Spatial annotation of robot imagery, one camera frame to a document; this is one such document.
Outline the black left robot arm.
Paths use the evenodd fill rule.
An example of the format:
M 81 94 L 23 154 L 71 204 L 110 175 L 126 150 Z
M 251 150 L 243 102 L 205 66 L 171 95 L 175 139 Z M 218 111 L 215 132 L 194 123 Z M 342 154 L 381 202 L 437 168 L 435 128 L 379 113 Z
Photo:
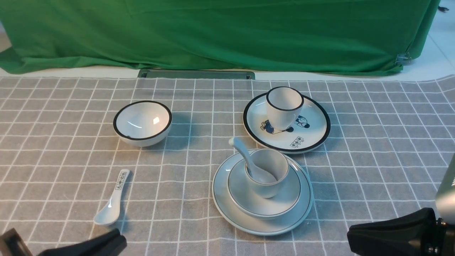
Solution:
M 126 247 L 126 238 L 120 234 L 118 229 L 114 229 L 78 244 L 46 249 L 38 256 L 118 256 Z M 14 228 L 1 235 L 0 250 L 2 256 L 33 255 Z

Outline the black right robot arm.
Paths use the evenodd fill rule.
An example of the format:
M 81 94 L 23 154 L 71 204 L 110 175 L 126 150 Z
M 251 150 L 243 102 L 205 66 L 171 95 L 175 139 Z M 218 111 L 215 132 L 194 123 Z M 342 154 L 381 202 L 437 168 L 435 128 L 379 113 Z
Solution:
M 440 215 L 422 208 L 404 217 L 352 225 L 347 239 L 360 256 L 453 256 L 455 254 L 455 160 L 435 197 Z

